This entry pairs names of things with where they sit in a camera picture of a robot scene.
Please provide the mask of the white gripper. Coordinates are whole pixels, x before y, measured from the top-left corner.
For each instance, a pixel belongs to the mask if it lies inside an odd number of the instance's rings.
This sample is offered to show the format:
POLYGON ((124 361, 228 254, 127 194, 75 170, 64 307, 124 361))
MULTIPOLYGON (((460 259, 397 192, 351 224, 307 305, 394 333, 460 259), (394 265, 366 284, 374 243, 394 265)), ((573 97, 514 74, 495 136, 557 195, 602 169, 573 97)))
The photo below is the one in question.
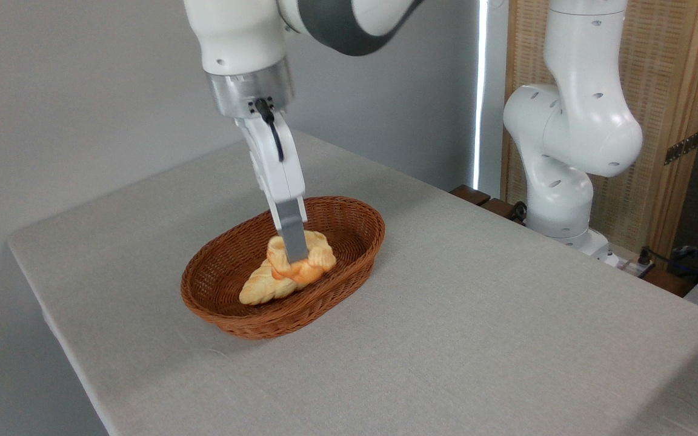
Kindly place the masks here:
POLYGON ((293 133, 281 111, 274 111, 274 130, 260 115, 235 119, 250 147, 254 170, 264 190, 275 228, 290 264, 307 259, 303 223, 307 212, 302 196, 275 202, 272 190, 302 190, 302 170, 293 133))

